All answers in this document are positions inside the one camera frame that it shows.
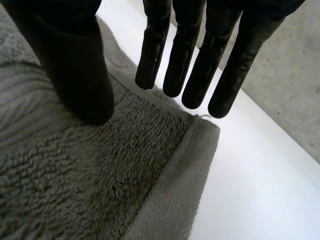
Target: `robotic hand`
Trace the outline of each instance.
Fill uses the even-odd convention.
[[[164,78],[164,93],[174,98],[182,91],[207,3],[206,33],[182,94],[182,103],[187,108],[196,109],[201,105],[234,26],[242,14],[236,42],[208,106],[213,117],[225,117],[263,43],[282,24],[285,16],[294,12],[303,2],[172,0],[178,25]],[[143,0],[143,4],[147,27],[135,82],[146,90],[154,86],[160,66],[170,25],[171,0]]]
[[[207,3],[204,41],[182,95],[187,108],[201,105],[243,11],[236,43],[208,106],[213,117],[223,118],[263,43],[285,16],[304,1],[173,0],[178,27],[164,93],[174,98],[182,91]],[[101,0],[0,0],[0,3],[39,58],[61,101],[87,124],[99,126],[111,118],[114,96],[95,17]],[[147,27],[135,82],[143,89],[151,89],[169,30],[171,0],[143,0],[143,4]]]

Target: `gray towel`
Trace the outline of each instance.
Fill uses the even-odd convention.
[[[219,138],[157,89],[99,21],[115,112],[84,125],[60,103],[0,5],[0,239],[186,239]]]

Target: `white table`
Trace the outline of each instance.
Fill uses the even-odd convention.
[[[136,64],[147,24],[141,5],[103,0],[97,13]],[[171,25],[156,79],[160,88],[175,33]],[[191,114],[207,115],[221,73],[200,108],[184,108],[180,96],[176,101]],[[221,134],[190,239],[320,240],[320,165],[243,91],[227,117],[210,121]]]

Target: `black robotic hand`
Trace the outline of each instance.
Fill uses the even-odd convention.
[[[178,26],[163,84],[163,92],[172,98],[182,91],[207,2],[204,41],[182,95],[182,103],[189,109],[201,105],[242,14],[236,43],[208,106],[213,117],[223,118],[230,111],[261,46],[285,18],[243,12],[240,7],[229,7],[220,0],[172,1]],[[170,25],[171,0],[143,0],[143,4],[147,27],[135,82],[146,90],[154,86],[160,66]]]

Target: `concrete floor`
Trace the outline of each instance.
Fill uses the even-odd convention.
[[[143,11],[140,0],[129,0]],[[171,16],[175,22],[174,12]],[[264,44],[242,86],[302,148],[320,163],[320,1],[307,0]],[[238,33],[236,25],[219,68]],[[201,26],[197,47],[205,34]]]

